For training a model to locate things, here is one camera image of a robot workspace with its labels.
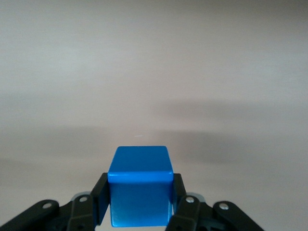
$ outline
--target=blue cube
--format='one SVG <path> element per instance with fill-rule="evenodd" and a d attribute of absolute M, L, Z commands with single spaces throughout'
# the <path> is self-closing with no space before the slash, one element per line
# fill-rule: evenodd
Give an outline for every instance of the blue cube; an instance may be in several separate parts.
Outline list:
<path fill-rule="evenodd" d="M 173 170 L 165 146 L 118 147 L 108 182 L 113 227 L 168 224 Z"/>

